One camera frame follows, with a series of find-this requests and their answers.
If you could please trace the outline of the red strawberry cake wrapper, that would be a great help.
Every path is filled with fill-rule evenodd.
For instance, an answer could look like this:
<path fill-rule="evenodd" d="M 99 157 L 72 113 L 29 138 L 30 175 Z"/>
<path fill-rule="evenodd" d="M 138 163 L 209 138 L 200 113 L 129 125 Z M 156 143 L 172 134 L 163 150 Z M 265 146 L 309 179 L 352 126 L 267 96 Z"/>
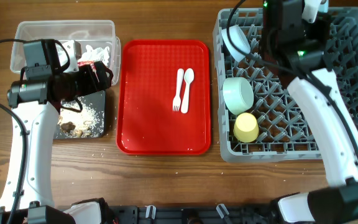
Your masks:
<path fill-rule="evenodd" d="M 96 67 L 94 66 L 93 62 L 91 61 L 78 62 L 77 66 L 79 68 L 79 71 L 89 76 L 93 81 L 99 82 L 99 78 L 96 73 Z"/>

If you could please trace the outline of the rice and food scraps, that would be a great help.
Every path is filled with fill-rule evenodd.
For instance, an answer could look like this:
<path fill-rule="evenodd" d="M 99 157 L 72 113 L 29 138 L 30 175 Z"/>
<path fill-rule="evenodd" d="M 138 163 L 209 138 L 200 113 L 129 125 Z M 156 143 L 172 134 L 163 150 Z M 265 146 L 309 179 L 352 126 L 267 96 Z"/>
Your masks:
<path fill-rule="evenodd" d="M 104 134 L 104 111 L 84 105 L 80 113 L 60 110 L 55 139 L 98 138 Z"/>

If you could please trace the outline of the white tissue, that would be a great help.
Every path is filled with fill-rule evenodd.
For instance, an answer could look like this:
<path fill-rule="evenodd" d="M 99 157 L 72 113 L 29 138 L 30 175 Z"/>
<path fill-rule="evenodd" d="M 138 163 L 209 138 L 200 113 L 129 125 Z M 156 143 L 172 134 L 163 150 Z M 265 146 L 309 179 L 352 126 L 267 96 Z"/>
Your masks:
<path fill-rule="evenodd" d="M 93 48 L 90 45 L 86 45 L 85 47 L 86 52 L 82 54 L 81 58 L 78 59 L 78 62 L 98 62 L 101 61 L 105 65 L 108 65 L 109 63 L 109 53 L 110 48 L 109 47 L 97 47 Z"/>

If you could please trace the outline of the white plastic fork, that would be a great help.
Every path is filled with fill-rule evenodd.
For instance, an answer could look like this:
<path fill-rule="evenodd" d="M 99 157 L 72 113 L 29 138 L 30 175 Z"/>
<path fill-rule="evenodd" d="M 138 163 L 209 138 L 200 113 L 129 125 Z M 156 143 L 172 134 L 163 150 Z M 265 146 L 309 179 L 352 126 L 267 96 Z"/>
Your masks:
<path fill-rule="evenodd" d="M 182 86 L 184 74 L 185 74 L 184 69 L 179 68 L 177 70 L 176 91 L 172 103 L 173 111 L 179 111 L 180 109 L 180 105 L 181 105 L 180 93 L 181 93 L 181 86 Z"/>

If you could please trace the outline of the white plastic spoon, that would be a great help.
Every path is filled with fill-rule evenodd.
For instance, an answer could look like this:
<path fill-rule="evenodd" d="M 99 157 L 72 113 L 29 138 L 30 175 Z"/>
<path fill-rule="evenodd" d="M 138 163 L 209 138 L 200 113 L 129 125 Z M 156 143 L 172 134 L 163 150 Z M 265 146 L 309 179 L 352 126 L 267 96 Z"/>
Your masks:
<path fill-rule="evenodd" d="M 192 68 L 188 68 L 184 74 L 185 81 L 185 91 L 183 95 L 183 101 L 181 103 L 181 112 L 186 114 L 189 108 L 189 100 L 190 100 L 190 85 L 195 78 L 195 73 Z"/>

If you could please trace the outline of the mint green bowl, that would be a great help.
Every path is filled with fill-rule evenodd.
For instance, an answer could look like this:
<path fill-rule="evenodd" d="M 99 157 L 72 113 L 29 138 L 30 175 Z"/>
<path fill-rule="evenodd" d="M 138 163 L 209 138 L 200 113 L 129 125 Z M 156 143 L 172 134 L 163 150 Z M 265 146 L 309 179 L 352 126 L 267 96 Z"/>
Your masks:
<path fill-rule="evenodd" d="M 249 81 L 244 77 L 225 79 L 223 83 L 223 98 L 228 110 L 239 115 L 254 104 L 254 92 Z"/>

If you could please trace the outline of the light blue bowl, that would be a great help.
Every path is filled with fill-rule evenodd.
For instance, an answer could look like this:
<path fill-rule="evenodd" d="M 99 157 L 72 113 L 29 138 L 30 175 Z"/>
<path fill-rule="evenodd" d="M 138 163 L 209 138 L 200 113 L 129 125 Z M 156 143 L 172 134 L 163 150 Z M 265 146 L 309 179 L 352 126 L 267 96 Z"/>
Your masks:
<path fill-rule="evenodd" d="M 228 39 L 227 34 L 230 35 L 232 43 L 245 54 L 250 53 L 249 41 L 245 33 L 241 30 L 241 28 L 238 25 L 230 26 L 229 32 L 227 32 L 227 29 L 222 30 L 223 42 L 226 45 L 229 53 L 231 54 L 231 56 L 234 58 L 235 61 L 241 62 L 245 58 L 245 55 L 240 53 L 238 50 L 236 50 L 233 47 L 233 45 L 230 43 Z"/>

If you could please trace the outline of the yellow plastic cup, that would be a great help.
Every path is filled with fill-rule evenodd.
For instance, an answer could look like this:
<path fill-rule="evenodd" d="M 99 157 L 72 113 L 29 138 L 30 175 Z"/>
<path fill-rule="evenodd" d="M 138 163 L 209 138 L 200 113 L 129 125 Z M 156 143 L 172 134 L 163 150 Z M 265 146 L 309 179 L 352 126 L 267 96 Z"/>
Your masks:
<path fill-rule="evenodd" d="M 255 116 L 250 113 L 239 114 L 234 123 L 233 133 L 240 142 L 255 141 L 259 135 L 259 126 Z"/>

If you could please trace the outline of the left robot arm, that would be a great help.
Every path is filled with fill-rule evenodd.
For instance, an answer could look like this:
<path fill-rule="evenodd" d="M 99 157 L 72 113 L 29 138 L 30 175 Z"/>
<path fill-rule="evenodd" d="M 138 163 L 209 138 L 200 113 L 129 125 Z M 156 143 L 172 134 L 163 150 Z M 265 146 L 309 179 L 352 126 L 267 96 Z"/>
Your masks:
<path fill-rule="evenodd" d="M 102 62 L 70 68 L 60 63 L 55 39 L 22 41 L 26 65 L 7 92 L 12 145 L 6 184 L 0 198 L 0 223 L 115 223 L 103 198 L 54 206 L 52 144 L 64 101 L 78 101 L 111 87 L 113 72 Z"/>

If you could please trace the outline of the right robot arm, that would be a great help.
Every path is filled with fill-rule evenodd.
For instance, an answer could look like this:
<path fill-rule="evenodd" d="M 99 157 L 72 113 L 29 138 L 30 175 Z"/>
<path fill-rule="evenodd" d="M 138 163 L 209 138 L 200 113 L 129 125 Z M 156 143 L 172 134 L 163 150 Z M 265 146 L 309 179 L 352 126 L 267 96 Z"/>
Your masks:
<path fill-rule="evenodd" d="M 358 219 L 358 130 L 342 99 L 326 49 L 327 1 L 264 1 L 255 61 L 275 72 L 300 108 L 323 159 L 328 187 L 272 202 L 278 223 Z"/>

